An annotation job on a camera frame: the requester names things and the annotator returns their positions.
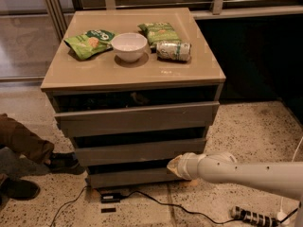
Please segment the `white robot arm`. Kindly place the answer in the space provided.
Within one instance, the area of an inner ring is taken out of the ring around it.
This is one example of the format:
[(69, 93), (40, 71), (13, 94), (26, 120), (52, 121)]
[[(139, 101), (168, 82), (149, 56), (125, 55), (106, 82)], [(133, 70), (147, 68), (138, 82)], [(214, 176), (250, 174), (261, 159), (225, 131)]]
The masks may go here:
[(303, 163), (239, 163), (229, 152), (185, 153), (169, 161), (167, 169), (185, 180), (236, 183), (303, 201)]

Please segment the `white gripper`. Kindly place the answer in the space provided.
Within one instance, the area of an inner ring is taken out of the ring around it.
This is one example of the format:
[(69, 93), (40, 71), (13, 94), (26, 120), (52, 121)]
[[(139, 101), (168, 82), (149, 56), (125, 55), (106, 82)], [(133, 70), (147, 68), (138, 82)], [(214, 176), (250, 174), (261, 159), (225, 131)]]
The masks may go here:
[(200, 177), (199, 163), (205, 158), (204, 154), (185, 153), (170, 160), (167, 169), (185, 180), (195, 180)]

